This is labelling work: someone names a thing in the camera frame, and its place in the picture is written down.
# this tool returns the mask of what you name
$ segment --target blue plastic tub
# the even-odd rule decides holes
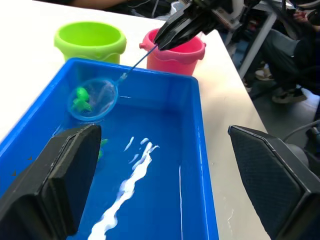
[[[49,139],[80,124],[67,111],[70,92],[83,81],[117,79],[129,68],[70,59],[0,145],[0,196],[34,161]],[[118,102],[97,124],[103,146],[78,233],[88,239],[93,225],[115,201],[132,174],[148,138],[158,145],[145,177],[117,212],[108,240],[217,240],[199,86],[189,76],[134,70],[119,86]],[[126,146],[133,138],[130,147]],[[81,188],[81,182],[75,188]]]

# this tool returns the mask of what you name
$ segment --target lime green bucket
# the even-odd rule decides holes
[[[119,29],[93,21],[64,25],[54,36],[54,46],[66,61],[82,58],[118,64],[126,44],[126,37]]]

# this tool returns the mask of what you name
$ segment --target dark pants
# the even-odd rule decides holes
[[[252,43],[253,41],[249,44],[247,51],[249,51]],[[271,29],[246,72],[245,79],[249,83],[254,81],[255,71],[262,60],[269,65],[269,70],[274,80],[278,83],[286,80],[290,75],[298,73],[298,67],[293,60],[297,43],[298,40],[293,40],[279,31]],[[287,90],[295,87],[296,85],[291,83],[286,85],[284,89]]]

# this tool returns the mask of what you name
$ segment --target white table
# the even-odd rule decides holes
[[[64,64],[54,48],[56,30],[69,22],[100,21],[127,37],[121,63],[132,66],[146,52],[145,34],[163,21],[103,11],[12,0],[0,9],[0,141]],[[230,137],[231,124],[265,131],[217,31],[203,36],[206,54],[194,72],[199,81],[205,140],[221,240],[269,240],[245,192]],[[144,60],[140,68],[146,67]]]

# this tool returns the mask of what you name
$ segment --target pink bucket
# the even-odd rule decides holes
[[[139,47],[146,51],[150,51],[154,46],[154,39],[158,29],[154,29],[147,33]],[[171,50],[159,51],[156,48],[147,57],[147,69],[192,75],[198,60],[202,60],[205,56],[206,44],[199,37],[194,37],[190,41],[177,46]]]

